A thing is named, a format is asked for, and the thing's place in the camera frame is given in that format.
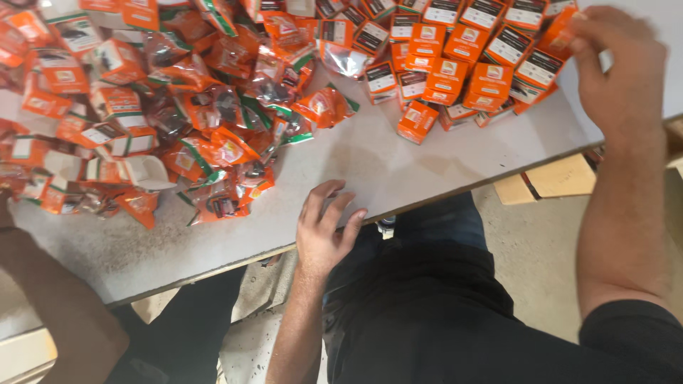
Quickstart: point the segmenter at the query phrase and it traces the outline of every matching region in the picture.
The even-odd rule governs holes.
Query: black shirt
[[[331,384],[683,383],[683,327],[667,310],[604,304],[576,345],[516,320],[490,253],[464,245],[384,255],[332,300]]]

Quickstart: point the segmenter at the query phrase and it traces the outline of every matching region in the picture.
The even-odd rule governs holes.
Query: hand
[[[356,196],[353,192],[338,195],[344,180],[329,180],[311,190],[303,203],[296,227],[296,246],[299,267],[310,277],[325,279],[332,268],[353,248],[367,209],[353,212],[343,233],[337,232],[337,222],[344,209]],[[326,211],[322,206],[326,198],[337,197]]]
[[[579,69],[579,95],[610,148],[662,143],[662,99],[667,49],[644,20],[609,6],[592,6],[570,24]],[[602,73],[598,54],[611,50],[614,64]]]

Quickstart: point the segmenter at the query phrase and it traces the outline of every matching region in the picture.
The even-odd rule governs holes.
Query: right hand
[[[579,96],[588,117],[610,148],[648,148],[664,142],[662,102],[667,49],[644,20],[609,6],[573,18],[570,44],[579,69]],[[602,73],[599,51],[609,49],[614,64]]]

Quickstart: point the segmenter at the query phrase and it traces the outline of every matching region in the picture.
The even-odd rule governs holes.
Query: forearm
[[[287,309],[275,340],[266,383],[315,383],[322,348],[322,295],[325,278],[297,267]]]
[[[613,146],[579,236],[577,279],[585,317],[605,298],[665,302],[671,279],[665,252],[663,132]]]

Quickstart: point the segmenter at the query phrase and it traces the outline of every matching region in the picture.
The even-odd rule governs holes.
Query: pile of bags
[[[421,143],[522,113],[569,57],[573,0],[4,0],[0,184],[55,214],[154,227],[159,191],[189,225],[243,217],[277,150],[359,105],[316,66],[398,100]]]

